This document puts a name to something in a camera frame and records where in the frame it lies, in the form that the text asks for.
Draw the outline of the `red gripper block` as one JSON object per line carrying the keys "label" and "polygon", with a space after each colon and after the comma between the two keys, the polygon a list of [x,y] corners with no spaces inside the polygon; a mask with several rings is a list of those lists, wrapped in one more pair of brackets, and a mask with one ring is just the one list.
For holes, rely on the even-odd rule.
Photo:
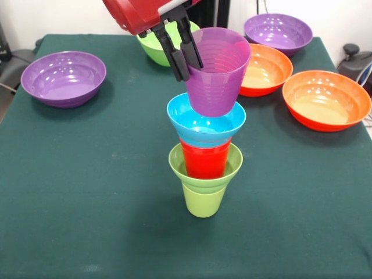
{"label": "red gripper block", "polygon": [[[195,69],[203,68],[187,15],[187,9],[196,5],[198,1],[103,0],[103,3],[117,24],[132,35],[140,35],[152,29],[177,81],[189,80],[187,64]],[[175,48],[165,25],[162,24],[165,21],[177,22],[182,41],[180,49],[183,53]]]}

